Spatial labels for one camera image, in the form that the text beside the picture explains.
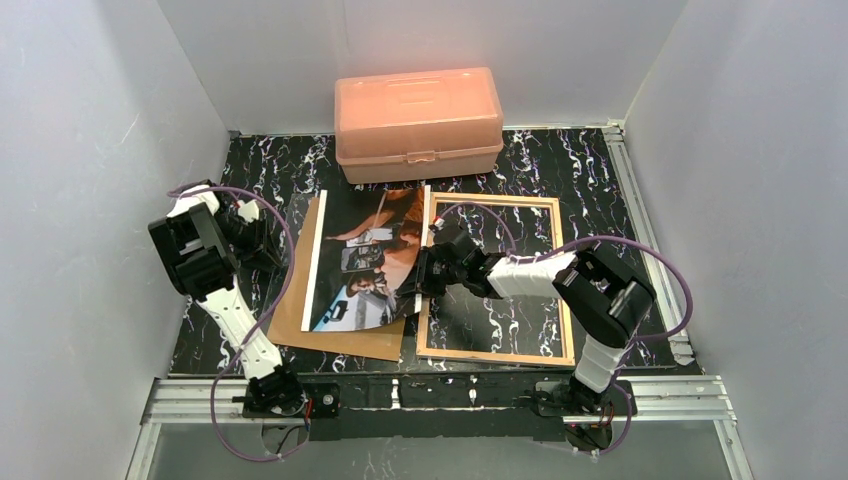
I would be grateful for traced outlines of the white wooden picture frame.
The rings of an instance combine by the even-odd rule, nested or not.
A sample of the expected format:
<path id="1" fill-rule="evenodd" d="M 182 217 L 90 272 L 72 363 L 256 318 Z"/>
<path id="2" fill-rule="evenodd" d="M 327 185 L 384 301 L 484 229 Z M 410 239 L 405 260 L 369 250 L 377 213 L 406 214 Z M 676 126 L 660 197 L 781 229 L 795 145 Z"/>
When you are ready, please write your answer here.
<path id="1" fill-rule="evenodd" d="M 571 314 L 554 287 L 571 254 L 551 197 L 435 192 L 425 211 L 438 226 L 425 244 L 429 298 L 416 353 L 455 361 L 571 367 Z"/>

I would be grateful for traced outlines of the brown cardboard backing board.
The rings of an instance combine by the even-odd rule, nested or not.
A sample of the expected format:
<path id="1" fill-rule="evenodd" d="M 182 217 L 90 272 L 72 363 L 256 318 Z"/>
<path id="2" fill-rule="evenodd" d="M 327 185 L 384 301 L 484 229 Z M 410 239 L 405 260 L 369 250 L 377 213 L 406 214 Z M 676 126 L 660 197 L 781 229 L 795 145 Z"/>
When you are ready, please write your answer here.
<path id="1" fill-rule="evenodd" d="M 312 247 L 318 223 L 319 199 L 310 204 L 302 228 L 302 236 L 294 248 L 294 273 L 286 292 L 274 310 L 267 337 L 278 346 L 297 347 L 314 351 L 360 356 L 396 362 L 401 356 L 406 319 L 390 325 L 358 332 L 311 333 L 301 330 L 301 320 L 307 297 L 307 282 L 311 266 Z"/>

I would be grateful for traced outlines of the printed photo with white border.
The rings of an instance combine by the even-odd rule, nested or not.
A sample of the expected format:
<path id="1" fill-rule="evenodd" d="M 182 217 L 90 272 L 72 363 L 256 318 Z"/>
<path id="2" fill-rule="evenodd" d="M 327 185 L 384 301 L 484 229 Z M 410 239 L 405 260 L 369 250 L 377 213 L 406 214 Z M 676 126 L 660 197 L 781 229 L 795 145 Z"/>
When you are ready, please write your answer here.
<path id="1" fill-rule="evenodd" d="M 420 311 L 422 296 L 399 298 L 426 237 L 430 187 L 323 190 L 301 330 L 356 332 Z"/>

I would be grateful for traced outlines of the clear acrylic sheet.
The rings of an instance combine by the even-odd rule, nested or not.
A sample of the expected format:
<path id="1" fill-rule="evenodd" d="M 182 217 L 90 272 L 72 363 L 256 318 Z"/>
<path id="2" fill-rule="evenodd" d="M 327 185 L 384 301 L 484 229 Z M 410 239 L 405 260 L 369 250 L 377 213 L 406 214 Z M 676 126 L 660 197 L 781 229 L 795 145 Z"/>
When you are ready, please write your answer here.
<path id="1" fill-rule="evenodd" d="M 294 246 L 297 246 L 297 243 L 302 236 L 301 231 L 307 223 L 306 216 L 314 198 L 314 193 L 294 193 L 291 195 L 282 210 L 283 217 L 289 226 L 289 237 L 291 238 Z M 280 228 L 278 228 L 278 230 L 281 234 L 282 266 L 275 267 L 268 275 L 266 282 L 266 298 L 262 304 L 263 312 L 270 311 L 273 301 L 278 298 L 291 264 L 290 255 L 287 249 L 287 239 L 289 237 L 286 236 Z"/>

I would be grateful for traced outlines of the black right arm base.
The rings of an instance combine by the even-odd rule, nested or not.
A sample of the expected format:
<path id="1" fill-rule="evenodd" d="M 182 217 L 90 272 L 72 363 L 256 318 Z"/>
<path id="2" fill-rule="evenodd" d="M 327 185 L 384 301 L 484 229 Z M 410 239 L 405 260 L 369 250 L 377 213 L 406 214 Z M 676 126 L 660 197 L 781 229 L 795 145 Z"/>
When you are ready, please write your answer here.
<path id="1" fill-rule="evenodd" d="M 611 384 L 598 393 L 573 378 L 540 381 L 529 391 L 529 396 L 543 417 L 585 416 L 599 420 L 602 413 L 612 413 L 615 418 L 638 413 L 630 382 Z"/>

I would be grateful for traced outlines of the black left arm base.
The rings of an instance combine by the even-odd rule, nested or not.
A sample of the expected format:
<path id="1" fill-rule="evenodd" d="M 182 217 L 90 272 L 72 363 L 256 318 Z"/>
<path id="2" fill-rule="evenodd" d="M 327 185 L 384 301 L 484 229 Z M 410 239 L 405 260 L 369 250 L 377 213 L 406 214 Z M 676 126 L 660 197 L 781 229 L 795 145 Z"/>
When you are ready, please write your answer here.
<path id="1" fill-rule="evenodd" d="M 279 370 L 261 379 L 251 378 L 241 396 L 245 418 L 334 418 L 340 410 L 340 388 L 335 383 L 302 383 L 296 374 Z"/>

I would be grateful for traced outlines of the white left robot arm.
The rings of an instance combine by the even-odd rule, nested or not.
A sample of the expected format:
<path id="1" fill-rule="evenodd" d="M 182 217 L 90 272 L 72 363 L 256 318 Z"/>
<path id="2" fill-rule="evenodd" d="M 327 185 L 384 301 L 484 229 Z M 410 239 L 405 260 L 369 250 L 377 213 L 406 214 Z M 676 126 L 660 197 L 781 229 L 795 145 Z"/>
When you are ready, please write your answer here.
<path id="1" fill-rule="evenodd" d="M 264 198 L 236 187 L 200 181 L 181 186 L 175 203 L 148 233 L 174 288 L 218 325 L 253 386 L 288 383 L 292 372 L 261 328 L 240 288 L 242 270 L 294 272 L 291 230 Z"/>

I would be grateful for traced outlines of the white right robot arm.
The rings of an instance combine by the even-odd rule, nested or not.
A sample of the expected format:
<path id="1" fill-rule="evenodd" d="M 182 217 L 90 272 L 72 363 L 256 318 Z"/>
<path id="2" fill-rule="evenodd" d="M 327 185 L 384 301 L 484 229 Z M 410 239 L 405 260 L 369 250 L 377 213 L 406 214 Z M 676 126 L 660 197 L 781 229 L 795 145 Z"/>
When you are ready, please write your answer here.
<path id="1" fill-rule="evenodd" d="M 586 333 L 570 393 L 599 397 L 612 386 L 638 326 L 656 300 L 650 281 L 618 257 L 612 238 L 587 237 L 559 252 L 517 257 L 482 250 L 457 224 L 432 231 L 433 245 L 419 250 L 398 296 L 436 298 L 448 287 L 461 285 L 480 298 L 560 300 Z"/>

